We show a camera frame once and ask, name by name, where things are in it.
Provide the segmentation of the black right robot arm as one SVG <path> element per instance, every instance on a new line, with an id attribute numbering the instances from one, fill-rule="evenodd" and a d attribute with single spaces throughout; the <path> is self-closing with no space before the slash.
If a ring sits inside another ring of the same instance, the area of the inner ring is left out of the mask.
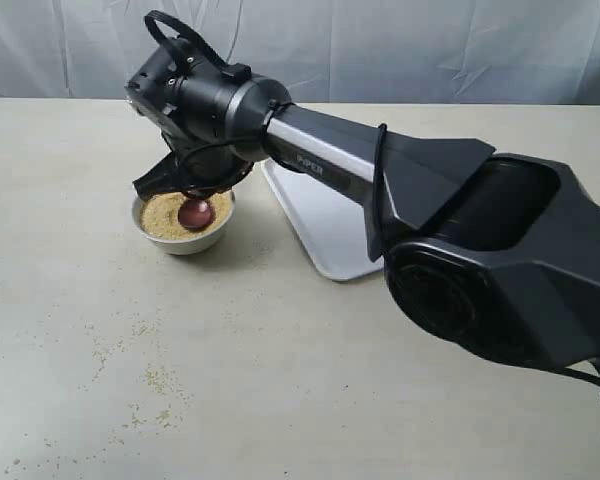
<path id="1" fill-rule="evenodd" d="M 600 388 L 600 205 L 568 165 L 305 109 L 180 37 L 125 90 L 170 149 L 142 199 L 205 198 L 272 159 L 362 207 L 368 255 L 420 328 L 506 366 L 578 378 L 587 361 Z"/>

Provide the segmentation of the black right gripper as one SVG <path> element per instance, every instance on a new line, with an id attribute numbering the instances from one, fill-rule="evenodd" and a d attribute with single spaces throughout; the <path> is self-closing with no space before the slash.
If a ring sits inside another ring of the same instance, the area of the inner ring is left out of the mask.
<path id="1" fill-rule="evenodd" d="M 141 200 L 179 188 L 231 188 L 252 169 L 232 151 L 224 114 L 236 88 L 183 38 L 174 38 L 184 55 L 180 70 L 158 47 L 127 81 L 131 107 L 161 131 L 169 153 L 132 182 Z"/>

